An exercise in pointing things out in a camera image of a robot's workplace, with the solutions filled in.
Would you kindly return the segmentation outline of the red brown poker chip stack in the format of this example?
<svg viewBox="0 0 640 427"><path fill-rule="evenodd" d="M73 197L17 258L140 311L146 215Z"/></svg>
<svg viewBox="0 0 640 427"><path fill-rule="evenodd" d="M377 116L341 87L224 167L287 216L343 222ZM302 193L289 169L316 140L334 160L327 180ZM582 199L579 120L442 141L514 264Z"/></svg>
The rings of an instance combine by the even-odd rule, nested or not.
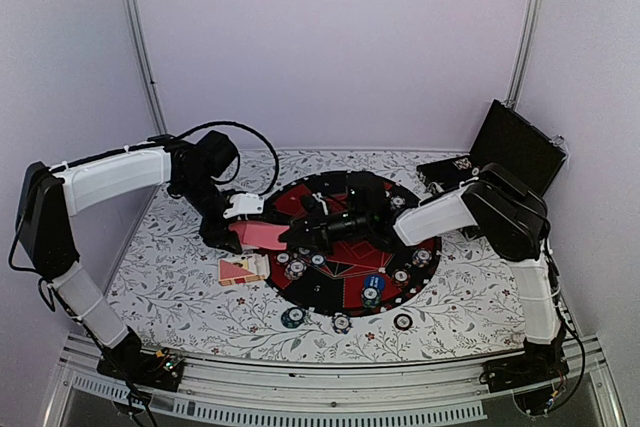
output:
<svg viewBox="0 0 640 427"><path fill-rule="evenodd" d="M413 319L408 314L398 314L393 319L394 327L400 331L407 331L413 326Z"/></svg>

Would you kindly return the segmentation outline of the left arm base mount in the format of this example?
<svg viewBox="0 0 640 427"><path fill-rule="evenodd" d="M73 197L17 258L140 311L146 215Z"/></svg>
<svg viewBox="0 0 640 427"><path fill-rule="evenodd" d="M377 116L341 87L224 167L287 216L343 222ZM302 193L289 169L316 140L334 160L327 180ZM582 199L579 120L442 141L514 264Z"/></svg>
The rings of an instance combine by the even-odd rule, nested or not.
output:
<svg viewBox="0 0 640 427"><path fill-rule="evenodd" d="M145 352L137 344L106 348L97 372L117 380L168 392L177 392L184 372L184 358L163 348Z"/></svg>

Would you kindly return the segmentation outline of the blue beige poker chip stack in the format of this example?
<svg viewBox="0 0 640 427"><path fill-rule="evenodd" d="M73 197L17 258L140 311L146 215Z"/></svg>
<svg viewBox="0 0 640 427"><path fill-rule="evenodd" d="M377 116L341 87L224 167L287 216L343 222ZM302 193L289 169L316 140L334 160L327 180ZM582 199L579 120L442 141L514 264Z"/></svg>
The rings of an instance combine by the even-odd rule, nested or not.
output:
<svg viewBox="0 0 640 427"><path fill-rule="evenodd" d="M334 315L331 319L331 325L335 333L347 334L352 329L351 318L342 313Z"/></svg>

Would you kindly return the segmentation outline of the green poker chip stack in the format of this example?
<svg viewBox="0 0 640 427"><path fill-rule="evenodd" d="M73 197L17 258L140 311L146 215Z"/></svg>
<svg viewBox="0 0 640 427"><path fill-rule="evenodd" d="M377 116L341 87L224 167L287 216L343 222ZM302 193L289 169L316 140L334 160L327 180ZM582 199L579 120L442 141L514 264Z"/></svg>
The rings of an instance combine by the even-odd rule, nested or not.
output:
<svg viewBox="0 0 640 427"><path fill-rule="evenodd" d="M285 328L295 329L305 322L305 311L298 307L285 310L281 315L281 323Z"/></svg>

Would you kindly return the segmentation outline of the red card bundle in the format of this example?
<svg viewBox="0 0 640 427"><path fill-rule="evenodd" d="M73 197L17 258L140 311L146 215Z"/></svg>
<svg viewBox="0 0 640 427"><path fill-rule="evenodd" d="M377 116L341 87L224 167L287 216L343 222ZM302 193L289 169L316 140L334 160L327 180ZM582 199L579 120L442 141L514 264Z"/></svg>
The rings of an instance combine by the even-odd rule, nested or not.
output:
<svg viewBox="0 0 640 427"><path fill-rule="evenodd" d="M238 235L244 250L283 251L287 249L287 244L279 240L280 235L289 230L287 225L255 220L238 221L230 225L230 230Z"/></svg>

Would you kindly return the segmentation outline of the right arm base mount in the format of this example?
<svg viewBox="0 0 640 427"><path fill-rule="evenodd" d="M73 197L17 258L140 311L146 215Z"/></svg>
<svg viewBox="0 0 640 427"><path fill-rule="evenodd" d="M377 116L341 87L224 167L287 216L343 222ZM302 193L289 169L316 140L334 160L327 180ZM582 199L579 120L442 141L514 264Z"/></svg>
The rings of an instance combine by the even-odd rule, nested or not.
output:
<svg viewBox="0 0 640 427"><path fill-rule="evenodd" d="M526 354L487 361L478 381L491 393L527 387L513 396L516 407L529 416L549 413L565 386L569 367L563 356L551 361L544 355Z"/></svg>

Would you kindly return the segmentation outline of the red playing card deck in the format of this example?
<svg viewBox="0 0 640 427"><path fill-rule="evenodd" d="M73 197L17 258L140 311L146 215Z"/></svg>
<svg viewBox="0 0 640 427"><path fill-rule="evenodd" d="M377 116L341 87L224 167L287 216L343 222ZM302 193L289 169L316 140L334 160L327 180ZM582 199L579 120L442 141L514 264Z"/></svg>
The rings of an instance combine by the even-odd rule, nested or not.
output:
<svg viewBox="0 0 640 427"><path fill-rule="evenodd" d="M218 261L218 283L221 286L262 281L269 275L270 264L265 255L242 255Z"/></svg>

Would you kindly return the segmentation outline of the green chips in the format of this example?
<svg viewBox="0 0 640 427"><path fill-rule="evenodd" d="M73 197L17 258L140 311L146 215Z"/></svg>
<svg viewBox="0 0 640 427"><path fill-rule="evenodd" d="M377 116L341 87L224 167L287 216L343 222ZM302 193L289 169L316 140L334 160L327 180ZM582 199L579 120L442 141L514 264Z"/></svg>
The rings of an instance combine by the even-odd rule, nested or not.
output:
<svg viewBox="0 0 640 427"><path fill-rule="evenodd" d="M375 287L364 287L361 291L362 305L366 309L376 308L382 300L382 291Z"/></svg>

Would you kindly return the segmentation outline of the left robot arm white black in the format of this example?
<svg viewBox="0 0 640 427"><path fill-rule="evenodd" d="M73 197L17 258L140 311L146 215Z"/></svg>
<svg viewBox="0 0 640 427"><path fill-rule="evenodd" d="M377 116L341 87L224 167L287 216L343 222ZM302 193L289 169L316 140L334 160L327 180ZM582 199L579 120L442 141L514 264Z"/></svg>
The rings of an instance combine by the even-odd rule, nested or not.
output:
<svg viewBox="0 0 640 427"><path fill-rule="evenodd" d="M239 253L239 237L229 227L232 202L218 181L238 160L230 138L212 131L196 142L164 137L77 162L36 162L27 168L14 244L126 380L141 380L149 362L137 334L107 301L105 275L82 257L90 249L95 260L106 250L95 237L100 228L89 224L90 214L109 220L107 207L122 207L140 192L166 186L200 215L206 245Z"/></svg>

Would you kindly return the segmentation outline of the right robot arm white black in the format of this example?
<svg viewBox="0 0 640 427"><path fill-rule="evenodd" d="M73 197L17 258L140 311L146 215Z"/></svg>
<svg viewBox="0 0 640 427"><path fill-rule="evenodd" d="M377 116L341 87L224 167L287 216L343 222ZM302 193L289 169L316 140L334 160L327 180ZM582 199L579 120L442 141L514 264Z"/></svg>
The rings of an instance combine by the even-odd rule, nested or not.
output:
<svg viewBox="0 0 640 427"><path fill-rule="evenodd" d="M323 193L305 217L290 221L279 241L329 252L337 241L362 238L380 250L415 247L450 231L476 227L507 263L524 314L524 349L517 374L537 383L552 371L566 337L557 309L557 270L548 248L550 222L544 200L497 163L415 207L393 208L384 179L368 172L345 177L346 207L333 212Z"/></svg>

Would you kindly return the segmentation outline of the blue small blind button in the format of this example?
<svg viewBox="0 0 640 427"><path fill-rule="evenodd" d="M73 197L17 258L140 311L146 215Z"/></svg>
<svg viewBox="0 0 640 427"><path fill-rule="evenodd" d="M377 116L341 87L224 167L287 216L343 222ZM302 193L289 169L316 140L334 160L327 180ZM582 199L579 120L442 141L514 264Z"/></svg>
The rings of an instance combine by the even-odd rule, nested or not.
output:
<svg viewBox="0 0 640 427"><path fill-rule="evenodd" d="M383 291L386 286L386 281L381 275L369 275L365 278L364 287L374 288L379 291Z"/></svg>

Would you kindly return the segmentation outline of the poker chips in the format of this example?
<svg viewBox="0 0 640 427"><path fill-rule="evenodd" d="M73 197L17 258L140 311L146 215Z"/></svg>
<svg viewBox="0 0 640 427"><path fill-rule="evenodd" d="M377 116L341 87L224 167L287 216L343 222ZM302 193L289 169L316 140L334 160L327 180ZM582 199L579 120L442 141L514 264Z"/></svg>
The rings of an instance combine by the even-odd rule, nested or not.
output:
<svg viewBox="0 0 640 427"><path fill-rule="evenodd" d="M295 281L302 277L306 269L307 265L305 262L301 260L292 260L285 266L284 276L288 280Z"/></svg>
<svg viewBox="0 0 640 427"><path fill-rule="evenodd" d="M412 254L411 264L415 268L426 268L432 260L431 251L428 249L416 249Z"/></svg>

